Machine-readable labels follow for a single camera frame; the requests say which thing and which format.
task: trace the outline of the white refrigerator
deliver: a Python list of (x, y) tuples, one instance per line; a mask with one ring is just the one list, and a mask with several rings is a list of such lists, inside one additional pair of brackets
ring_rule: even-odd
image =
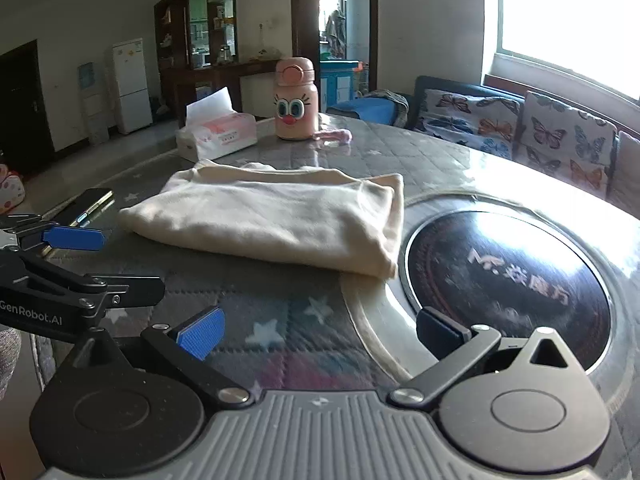
[(149, 126), (153, 119), (146, 88), (142, 38), (113, 45), (113, 76), (116, 122), (120, 132), (129, 134)]

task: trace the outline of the cartoon face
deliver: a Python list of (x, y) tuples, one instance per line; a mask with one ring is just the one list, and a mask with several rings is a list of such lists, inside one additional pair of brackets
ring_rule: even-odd
[(309, 97), (302, 94), (300, 99), (287, 101), (276, 95), (275, 105), (277, 117), (287, 126), (293, 126), (305, 116), (305, 107), (309, 106)]

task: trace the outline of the white tissue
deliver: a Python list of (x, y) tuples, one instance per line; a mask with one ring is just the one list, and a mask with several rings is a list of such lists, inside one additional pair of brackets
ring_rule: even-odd
[(204, 99), (187, 105), (186, 126), (200, 126), (232, 113), (235, 113), (235, 110), (231, 104), (229, 90), (225, 86)]

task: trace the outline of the black cooktop surface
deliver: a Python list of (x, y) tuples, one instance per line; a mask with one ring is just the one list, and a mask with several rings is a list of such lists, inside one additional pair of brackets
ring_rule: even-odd
[(610, 311), (586, 256), (549, 226), (488, 211), (452, 212), (418, 228), (406, 248), (403, 286), (470, 327), (529, 337), (553, 327), (582, 366), (604, 352)]

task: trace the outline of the blue cushion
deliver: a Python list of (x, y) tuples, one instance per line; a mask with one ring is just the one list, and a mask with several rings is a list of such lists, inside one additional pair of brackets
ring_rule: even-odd
[(326, 112), (338, 115), (339, 112), (350, 112), (345, 115), (353, 117), (352, 114), (355, 113), (359, 119), (369, 123), (392, 124), (396, 118), (396, 104), (380, 97), (363, 97), (336, 103), (327, 108)]

